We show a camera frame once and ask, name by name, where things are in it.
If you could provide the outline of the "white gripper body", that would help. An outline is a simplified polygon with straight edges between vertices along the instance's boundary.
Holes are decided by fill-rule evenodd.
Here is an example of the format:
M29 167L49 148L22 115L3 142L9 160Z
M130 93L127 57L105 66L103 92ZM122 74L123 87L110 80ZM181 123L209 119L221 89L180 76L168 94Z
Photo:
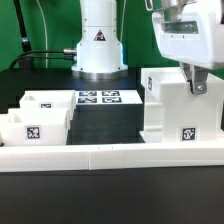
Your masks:
M151 0L161 55L207 69L224 68L224 0Z

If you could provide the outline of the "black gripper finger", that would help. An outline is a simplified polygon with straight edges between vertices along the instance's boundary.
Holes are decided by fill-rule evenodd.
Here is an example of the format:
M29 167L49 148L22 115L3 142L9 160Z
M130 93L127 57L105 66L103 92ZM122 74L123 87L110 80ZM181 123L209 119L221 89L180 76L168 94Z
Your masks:
M181 70L185 80L190 83L190 90L194 95L201 95L207 92L207 69L193 64L182 63Z

